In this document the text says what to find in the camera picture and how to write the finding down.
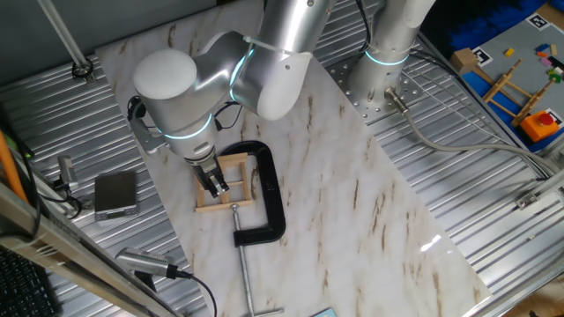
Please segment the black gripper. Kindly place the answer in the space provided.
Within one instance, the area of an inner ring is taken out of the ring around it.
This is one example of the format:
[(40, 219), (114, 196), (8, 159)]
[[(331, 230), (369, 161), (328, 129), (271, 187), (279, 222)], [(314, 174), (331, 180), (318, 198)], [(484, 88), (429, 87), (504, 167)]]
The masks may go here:
[(204, 158), (194, 161), (192, 167), (199, 182), (210, 192), (213, 198), (219, 196), (220, 188), (223, 192), (229, 190), (217, 158)]

